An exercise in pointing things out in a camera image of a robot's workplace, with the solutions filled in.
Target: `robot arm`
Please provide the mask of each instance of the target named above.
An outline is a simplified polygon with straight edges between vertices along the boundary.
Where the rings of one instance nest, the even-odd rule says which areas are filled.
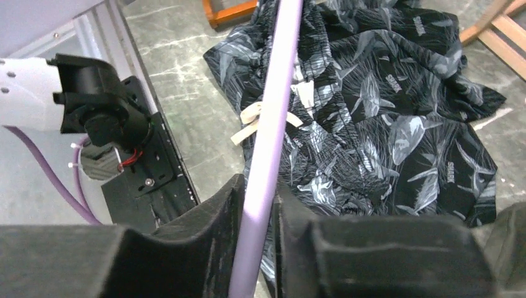
[[[123,150],[151,136],[148,111],[104,61],[60,54],[1,59],[0,77],[0,125],[87,133],[96,146]]]
[[[60,130],[64,106],[58,68],[44,58],[0,60],[0,125],[40,131]]]

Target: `leaf print fabric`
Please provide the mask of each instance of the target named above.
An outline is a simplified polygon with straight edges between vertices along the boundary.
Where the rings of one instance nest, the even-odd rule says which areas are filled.
[[[238,114],[262,99],[278,3],[259,0],[204,54]],[[307,111],[292,87],[303,125],[286,126],[279,174],[315,214],[495,220],[497,167],[468,123],[505,98],[462,75],[456,16],[417,0],[304,0],[297,62],[293,84],[314,94]],[[256,137],[243,143],[246,178]],[[272,281],[271,228],[261,269]]]

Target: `black metal plate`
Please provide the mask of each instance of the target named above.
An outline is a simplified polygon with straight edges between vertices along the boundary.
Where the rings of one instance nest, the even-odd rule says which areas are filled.
[[[148,111],[148,105],[135,77],[123,81],[134,104]],[[184,164],[171,140],[162,115],[151,116],[154,134],[143,149],[143,155],[124,172],[102,186],[112,220],[126,224],[144,233],[151,233],[193,208],[198,198],[190,178],[184,171]],[[123,159],[130,155],[119,152]],[[147,186],[146,179],[153,185]]]

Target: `wooden stick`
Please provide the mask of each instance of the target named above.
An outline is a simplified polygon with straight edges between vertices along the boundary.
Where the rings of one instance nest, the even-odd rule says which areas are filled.
[[[494,0],[489,7],[484,11],[482,17],[475,23],[475,25],[460,32],[460,42],[463,46],[468,45],[474,41],[477,36],[486,30],[491,22],[512,3],[512,0]]]
[[[500,16],[493,22],[493,26],[499,29],[507,38],[526,51],[526,30],[508,16]]]
[[[526,60],[492,30],[485,30],[479,37],[492,52],[511,67],[522,79],[526,79]]]
[[[509,17],[513,17],[514,15],[519,13],[520,10],[524,8],[524,6],[526,6],[526,0],[515,0],[504,11],[504,14],[509,16]]]

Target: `orange wooden frame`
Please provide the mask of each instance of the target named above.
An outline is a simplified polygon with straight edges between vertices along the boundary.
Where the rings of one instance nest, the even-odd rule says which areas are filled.
[[[526,51],[526,30],[511,19],[524,7],[526,0],[495,0],[479,22],[460,32],[462,45],[468,45],[475,39],[480,40],[522,79],[526,79],[526,59],[493,31],[495,27]]]
[[[212,9],[212,0],[203,0],[203,7],[207,15],[208,23],[212,28],[217,28],[219,24],[237,19],[238,17],[252,14],[257,6],[257,0],[250,0],[245,3],[214,12]]]

